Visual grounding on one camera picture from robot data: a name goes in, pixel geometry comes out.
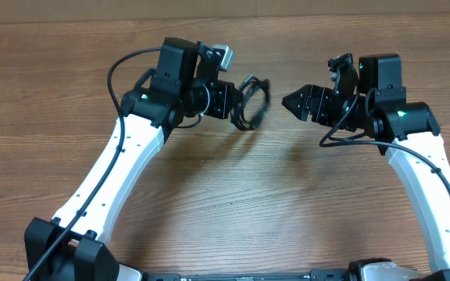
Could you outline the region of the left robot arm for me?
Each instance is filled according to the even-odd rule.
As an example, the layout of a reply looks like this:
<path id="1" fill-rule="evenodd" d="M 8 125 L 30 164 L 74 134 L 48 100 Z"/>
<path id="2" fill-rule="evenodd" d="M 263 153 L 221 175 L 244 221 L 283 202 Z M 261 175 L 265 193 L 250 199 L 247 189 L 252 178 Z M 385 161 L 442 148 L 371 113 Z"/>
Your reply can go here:
<path id="1" fill-rule="evenodd" d="M 73 196 L 50 220 L 33 219 L 24 242 L 29 280 L 143 280 L 108 248 L 116 220 L 142 171 L 184 118 L 226 119 L 234 85 L 219 80 L 234 53 L 224 44 L 168 37 L 156 67 L 114 100 L 116 125 Z"/>

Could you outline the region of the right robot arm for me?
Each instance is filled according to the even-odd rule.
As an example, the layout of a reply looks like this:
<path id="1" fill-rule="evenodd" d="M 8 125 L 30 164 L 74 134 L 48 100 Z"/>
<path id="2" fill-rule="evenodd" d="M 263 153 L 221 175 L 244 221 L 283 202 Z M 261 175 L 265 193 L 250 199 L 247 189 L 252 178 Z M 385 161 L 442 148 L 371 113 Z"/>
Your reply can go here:
<path id="1" fill-rule="evenodd" d="M 312 270 L 309 279 L 450 280 L 450 165 L 432 110 L 407 101 L 397 54 L 363 56 L 355 65 L 347 53 L 330 59 L 328 69 L 332 88 L 306 84 L 282 105 L 301 121 L 330 127 L 321 147 L 371 145 L 386 157 L 420 224 L 430 273 L 367 258 L 346 269 Z"/>

